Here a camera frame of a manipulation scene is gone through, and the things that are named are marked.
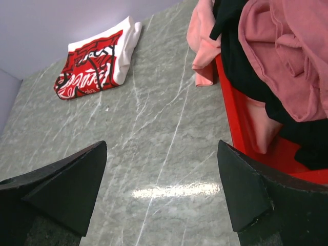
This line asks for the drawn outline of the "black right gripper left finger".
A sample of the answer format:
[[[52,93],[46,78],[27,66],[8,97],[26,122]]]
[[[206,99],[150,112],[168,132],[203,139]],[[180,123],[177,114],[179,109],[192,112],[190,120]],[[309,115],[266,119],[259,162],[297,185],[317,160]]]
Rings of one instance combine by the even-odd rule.
[[[1,245],[79,245],[107,162],[99,141],[29,173],[1,181]]]

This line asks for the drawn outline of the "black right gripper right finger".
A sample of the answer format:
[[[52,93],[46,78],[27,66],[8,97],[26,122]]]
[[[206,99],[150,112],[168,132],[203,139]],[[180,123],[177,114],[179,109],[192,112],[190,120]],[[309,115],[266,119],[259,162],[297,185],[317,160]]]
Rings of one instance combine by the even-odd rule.
[[[241,245],[327,245],[327,186],[277,171],[224,141],[217,158]]]

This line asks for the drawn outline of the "dusty rose t-shirt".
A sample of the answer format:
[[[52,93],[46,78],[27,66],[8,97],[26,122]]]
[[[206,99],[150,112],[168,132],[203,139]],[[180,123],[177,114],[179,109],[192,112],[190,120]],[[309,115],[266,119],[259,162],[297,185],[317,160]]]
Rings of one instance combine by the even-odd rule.
[[[295,121],[327,118],[327,1],[248,1],[238,39]]]

